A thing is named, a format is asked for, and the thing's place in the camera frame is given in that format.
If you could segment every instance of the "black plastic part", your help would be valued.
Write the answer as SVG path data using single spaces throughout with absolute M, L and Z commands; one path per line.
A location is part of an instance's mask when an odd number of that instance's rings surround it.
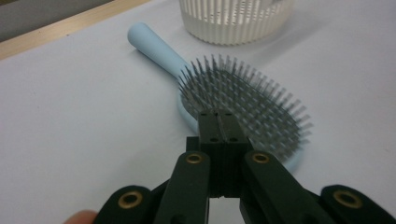
M 346 186 L 334 185 L 324 188 L 319 203 L 337 223 L 396 223 L 396 220 L 374 201 Z
M 198 127 L 199 150 L 212 161 L 210 197 L 239 198 L 243 182 L 240 164 L 252 148 L 236 117 L 228 111 L 205 110 L 198 116 Z
M 199 137 L 187 137 L 186 151 L 199 151 Z
M 241 200 L 239 202 L 239 210 L 246 224 L 267 224 L 264 213 L 260 205 L 248 186 L 244 186 L 242 190 Z
M 158 208 L 160 207 L 163 194 L 165 193 L 166 187 L 168 186 L 169 180 L 163 182 L 160 186 L 151 191 L 151 202 L 150 211 L 147 213 L 145 220 L 147 223 L 152 223 L 155 215 L 157 214 Z
M 154 224 L 206 224 L 210 159 L 199 151 L 183 153 L 163 194 Z
M 146 224 L 150 213 L 150 191 L 129 186 L 117 190 L 107 200 L 93 224 Z
M 248 152 L 242 171 L 267 223 L 335 223 L 271 154 Z M 251 201 L 251 197 L 244 196 L 245 194 L 242 195 L 242 200 L 247 203 Z M 250 213 L 243 213 L 243 217 L 244 220 L 257 219 L 250 217 Z

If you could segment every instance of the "light blue hairbrush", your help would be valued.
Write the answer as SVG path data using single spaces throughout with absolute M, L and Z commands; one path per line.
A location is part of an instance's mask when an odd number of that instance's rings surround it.
M 290 171 L 295 168 L 312 124 L 305 106 L 291 101 L 286 89 L 230 57 L 187 63 L 145 23 L 133 25 L 128 40 L 178 80 L 178 110 L 196 133 L 200 111 L 227 109 L 238 118 L 255 149 L 272 153 Z

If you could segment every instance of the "hairbrush handle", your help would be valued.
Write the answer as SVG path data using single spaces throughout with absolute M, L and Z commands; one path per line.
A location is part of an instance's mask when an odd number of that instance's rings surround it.
M 182 77 L 183 73 L 181 70 L 186 66 L 190 67 L 186 61 L 143 22 L 136 23 L 129 29 L 128 40 L 135 48 L 175 78 Z

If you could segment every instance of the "finger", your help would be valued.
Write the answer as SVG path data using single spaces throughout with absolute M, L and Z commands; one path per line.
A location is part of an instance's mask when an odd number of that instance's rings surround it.
M 97 213 L 90 210 L 83 210 L 75 213 L 64 224 L 92 224 Z

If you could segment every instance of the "paddle brush head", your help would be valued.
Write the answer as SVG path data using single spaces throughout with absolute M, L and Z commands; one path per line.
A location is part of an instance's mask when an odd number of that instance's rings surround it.
M 204 58 L 191 65 L 179 79 L 188 113 L 197 119 L 204 109 L 227 109 L 255 149 L 272 153 L 284 164 L 296 162 L 312 126 L 299 100 L 292 101 L 291 93 L 236 59 L 212 56 L 211 63 Z

